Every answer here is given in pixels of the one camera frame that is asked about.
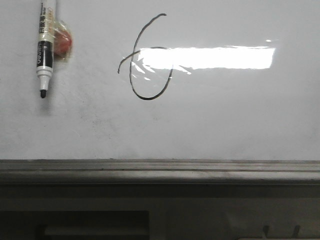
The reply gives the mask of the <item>white whiteboard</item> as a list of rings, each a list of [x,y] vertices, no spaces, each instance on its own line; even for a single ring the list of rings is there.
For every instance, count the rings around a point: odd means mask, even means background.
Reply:
[[[0,3],[2,159],[320,158],[317,0],[59,0],[46,98],[41,4]]]

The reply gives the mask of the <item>white black whiteboard marker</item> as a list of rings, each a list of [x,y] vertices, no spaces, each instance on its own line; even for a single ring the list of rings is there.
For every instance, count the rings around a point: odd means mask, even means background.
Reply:
[[[47,96],[53,78],[54,60],[66,60],[73,45],[71,31],[62,20],[56,18],[56,8],[55,0],[42,0],[40,3],[36,75],[42,99]]]

